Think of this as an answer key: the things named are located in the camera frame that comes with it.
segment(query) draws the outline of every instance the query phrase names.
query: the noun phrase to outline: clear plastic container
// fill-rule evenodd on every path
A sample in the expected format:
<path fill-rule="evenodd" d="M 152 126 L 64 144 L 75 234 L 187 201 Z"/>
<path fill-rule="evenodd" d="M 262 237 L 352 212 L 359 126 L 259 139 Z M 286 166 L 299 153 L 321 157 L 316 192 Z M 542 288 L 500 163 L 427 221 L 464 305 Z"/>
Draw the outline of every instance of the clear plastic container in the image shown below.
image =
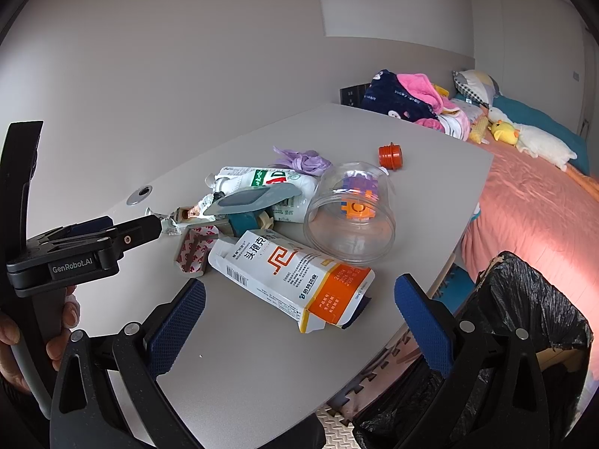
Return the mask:
<path fill-rule="evenodd" d="M 387 174 L 366 162 L 330 167 L 304 219 L 304 234 L 328 255 L 365 265 L 389 252 L 395 241 L 394 190 Z"/>

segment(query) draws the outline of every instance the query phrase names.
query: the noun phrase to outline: human hand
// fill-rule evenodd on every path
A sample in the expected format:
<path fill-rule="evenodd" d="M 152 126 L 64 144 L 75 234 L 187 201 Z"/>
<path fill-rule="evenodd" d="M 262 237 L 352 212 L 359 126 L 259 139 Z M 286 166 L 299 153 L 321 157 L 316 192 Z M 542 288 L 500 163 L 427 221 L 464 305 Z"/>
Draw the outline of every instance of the human hand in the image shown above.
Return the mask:
<path fill-rule="evenodd" d="M 74 291 L 75 287 L 67 288 L 67 298 L 62 309 L 62 332 L 46 344 L 46 352 L 56 371 L 61 366 L 62 355 L 69 342 L 71 329 L 79 323 L 79 303 L 73 295 Z M 19 391 L 31 393 L 10 348 L 10 346 L 17 344 L 20 338 L 21 333 L 17 324 L 9 316 L 0 312 L 0 373 L 6 381 Z"/>

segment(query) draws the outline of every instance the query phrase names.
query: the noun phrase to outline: table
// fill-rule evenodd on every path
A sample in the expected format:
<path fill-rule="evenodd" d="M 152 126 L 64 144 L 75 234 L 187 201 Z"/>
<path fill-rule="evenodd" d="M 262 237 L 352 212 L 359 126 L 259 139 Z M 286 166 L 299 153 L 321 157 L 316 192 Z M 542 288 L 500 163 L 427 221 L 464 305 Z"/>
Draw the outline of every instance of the table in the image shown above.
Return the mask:
<path fill-rule="evenodd" d="M 376 272 L 368 290 L 372 301 L 350 328 L 300 334 L 294 320 L 220 273 L 202 277 L 206 309 L 158 383 L 207 449 L 266 443 L 369 363 L 404 323 L 393 301 L 396 277 L 409 272 L 430 288 L 468 224 L 492 155 L 419 125 L 325 104 L 203 153 L 152 181 L 144 202 L 128 207 L 124 198 L 107 211 L 122 222 L 142 216 L 147 207 L 168 213 L 195 204 L 209 192 L 204 178 L 210 172 L 226 165 L 268 165 L 276 158 L 273 145 L 316 149 L 333 163 L 378 164 L 379 146 L 391 141 L 401 145 L 404 157 L 403 168 L 390 174 L 396 240 L 388 255 L 370 265 Z M 300 224 L 277 229 L 305 242 Z M 118 275 L 80 287 L 80 327 L 91 336 L 114 333 L 169 302 L 186 281 L 173 266 L 178 241 L 162 237 L 129 251 Z M 119 377 L 113 382 L 132 430 L 148 440 Z"/>

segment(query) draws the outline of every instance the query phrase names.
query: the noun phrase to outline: red cap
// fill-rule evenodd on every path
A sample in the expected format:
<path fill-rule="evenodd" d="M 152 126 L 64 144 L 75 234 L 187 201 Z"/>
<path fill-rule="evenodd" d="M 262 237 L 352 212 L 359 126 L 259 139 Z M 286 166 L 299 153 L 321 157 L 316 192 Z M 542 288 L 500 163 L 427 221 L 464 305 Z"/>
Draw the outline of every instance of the red cap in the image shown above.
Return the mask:
<path fill-rule="evenodd" d="M 396 171 L 403 165 L 403 157 L 401 156 L 401 148 L 391 142 L 390 145 L 380 146 L 378 148 L 378 162 L 385 169 Z"/>

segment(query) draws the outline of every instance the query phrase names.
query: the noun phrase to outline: pink towel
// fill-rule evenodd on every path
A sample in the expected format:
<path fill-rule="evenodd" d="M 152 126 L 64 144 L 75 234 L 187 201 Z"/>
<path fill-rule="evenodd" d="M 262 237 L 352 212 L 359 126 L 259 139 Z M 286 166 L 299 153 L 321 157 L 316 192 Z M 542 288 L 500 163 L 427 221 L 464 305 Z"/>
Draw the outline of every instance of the pink towel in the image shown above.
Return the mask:
<path fill-rule="evenodd" d="M 468 136 L 470 135 L 470 120 L 468 119 L 468 116 L 465 112 L 463 112 L 463 110 L 460 107 L 456 106 L 456 104 L 454 103 L 451 103 L 451 101 L 448 100 L 446 97 L 441 96 L 441 99 L 443 101 L 444 111 L 453 112 L 458 110 L 457 113 L 452 113 L 450 116 L 453 116 L 453 118 L 459 121 L 460 128 L 462 128 L 461 139 L 465 142 L 466 140 L 468 140 Z"/>
<path fill-rule="evenodd" d="M 437 115 L 443 111 L 443 100 L 426 74 L 397 74 L 397 80 L 413 97 L 430 104 Z"/>
<path fill-rule="evenodd" d="M 443 125 L 441 125 L 441 122 L 437 119 L 421 118 L 416 120 L 416 123 L 418 125 L 422 125 L 423 127 L 432 128 L 433 130 L 439 130 L 445 133 L 445 128 L 443 128 Z"/>

